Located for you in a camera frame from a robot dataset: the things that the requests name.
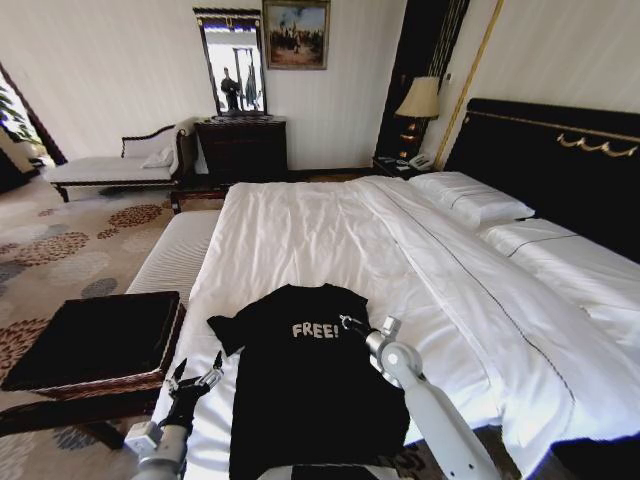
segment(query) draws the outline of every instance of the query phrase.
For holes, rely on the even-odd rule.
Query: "room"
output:
[[[1,478],[635,476],[640,3],[0,7]]]

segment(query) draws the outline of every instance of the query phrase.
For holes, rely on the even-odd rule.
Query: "mirror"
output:
[[[194,8],[218,115],[266,115],[260,10]]]

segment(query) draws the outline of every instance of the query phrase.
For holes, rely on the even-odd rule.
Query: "framed painting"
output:
[[[267,66],[281,70],[326,70],[329,0],[264,0]]]

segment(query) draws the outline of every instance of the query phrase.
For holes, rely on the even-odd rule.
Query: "white bedsheet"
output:
[[[374,326],[388,314],[403,320],[399,338],[418,349],[427,377],[470,425],[501,423],[525,475],[558,439],[640,430],[640,375],[584,312],[395,179],[233,187],[173,367],[185,356],[187,376],[209,367],[221,348],[211,315],[233,316],[286,283],[325,282],[368,298]],[[223,381],[198,403],[189,479],[227,477],[238,359],[225,359]],[[277,375],[269,359],[265,375]],[[170,403],[163,390],[155,420]]]

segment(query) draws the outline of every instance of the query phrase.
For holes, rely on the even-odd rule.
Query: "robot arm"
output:
[[[171,410],[160,425],[154,422],[136,423],[125,443],[138,454],[140,472],[133,480],[178,480],[185,470],[187,439],[193,429],[193,413],[198,399],[208,393],[224,375],[222,352],[207,373],[199,378],[180,381],[186,359],[178,365],[170,381],[173,398]]]
[[[418,352],[395,340],[400,321],[387,317],[382,331],[378,331],[349,316],[341,316],[341,319],[345,329],[355,330],[365,337],[377,368],[385,378],[404,390],[409,414],[447,478],[499,479],[489,454],[449,397],[423,375]]]

